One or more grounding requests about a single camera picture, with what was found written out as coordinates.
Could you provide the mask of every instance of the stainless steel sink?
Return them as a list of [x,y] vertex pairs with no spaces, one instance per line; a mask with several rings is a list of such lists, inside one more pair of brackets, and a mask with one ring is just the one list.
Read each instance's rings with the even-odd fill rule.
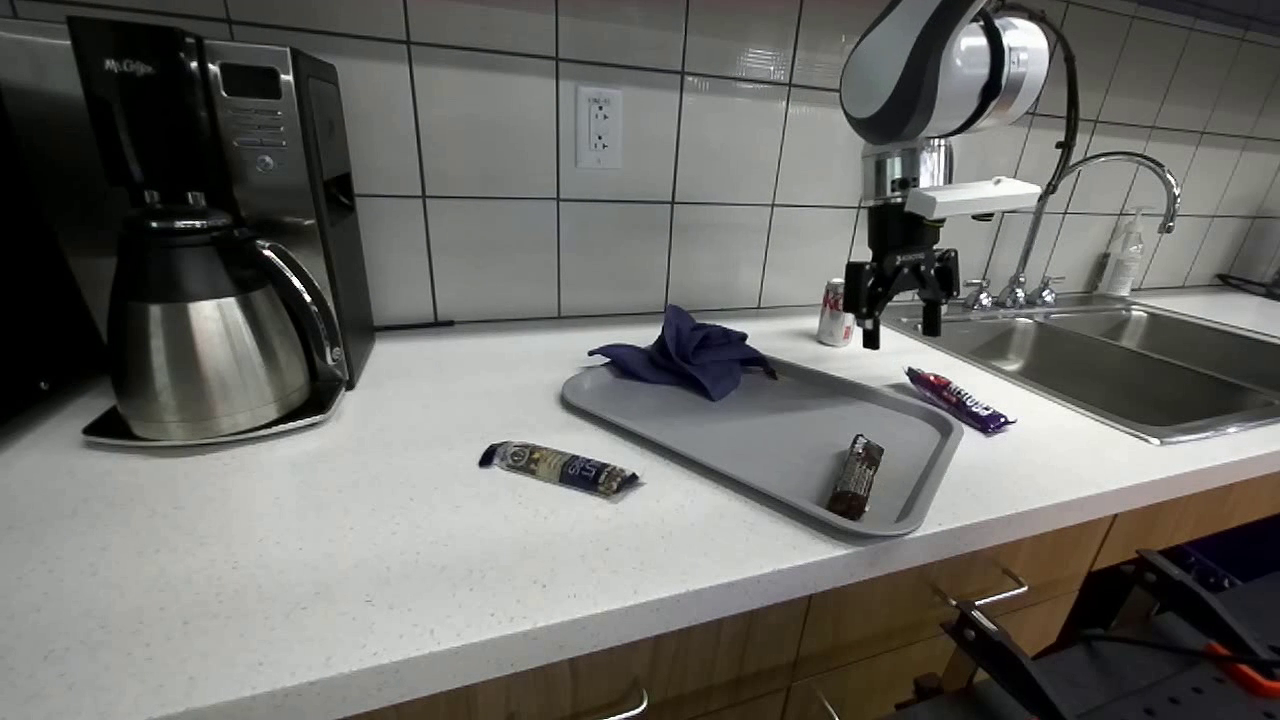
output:
[[950,319],[945,336],[921,342],[1156,444],[1280,422],[1278,344],[1171,318],[988,318]]

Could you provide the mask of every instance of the kitchen counter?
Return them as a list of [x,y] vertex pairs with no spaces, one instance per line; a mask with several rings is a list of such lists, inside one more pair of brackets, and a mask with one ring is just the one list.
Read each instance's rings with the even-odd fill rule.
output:
[[[1147,304],[1280,336],[1251,297]],[[1154,448],[895,332],[867,356],[812,344],[812,314],[713,319],[881,389],[950,371],[1015,426],[966,432],[925,527],[873,545],[555,404],[590,350],[657,319],[393,332],[326,429],[219,453],[84,448],[95,389],[0,436],[5,715],[344,715],[1280,471],[1280,426]],[[643,490],[480,471],[493,441]]]

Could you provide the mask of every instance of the faucet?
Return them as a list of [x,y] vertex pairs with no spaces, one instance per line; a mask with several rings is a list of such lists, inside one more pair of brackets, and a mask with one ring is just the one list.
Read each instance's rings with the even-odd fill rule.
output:
[[1015,259],[1011,277],[1007,277],[1007,289],[995,297],[1002,310],[1028,310],[1032,304],[1032,294],[1026,286],[1026,272],[1028,272],[1028,259],[1038,253],[1038,238],[1040,238],[1040,219],[1045,219],[1045,210],[1048,202],[1057,195],[1057,190],[1077,175],[1085,163],[1135,163],[1144,172],[1154,172],[1163,190],[1163,219],[1160,219],[1160,238],[1171,234],[1176,225],[1176,202],[1182,202],[1182,184],[1176,175],[1147,152],[1091,152],[1091,155],[1082,155],[1072,168],[1063,168],[1054,184],[1045,184],[1040,202],[1038,202],[1038,212],[1032,212],[1032,230],[1028,230],[1028,242],[1026,242],[1026,258]]

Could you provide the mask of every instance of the blue cloth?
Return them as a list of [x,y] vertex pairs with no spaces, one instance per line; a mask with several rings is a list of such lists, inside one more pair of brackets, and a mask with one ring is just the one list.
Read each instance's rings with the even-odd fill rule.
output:
[[767,356],[749,344],[749,332],[702,324],[686,310],[669,304],[665,332],[650,344],[601,344],[590,356],[604,356],[617,378],[641,384],[676,384],[710,402],[735,392],[745,368],[767,368]]

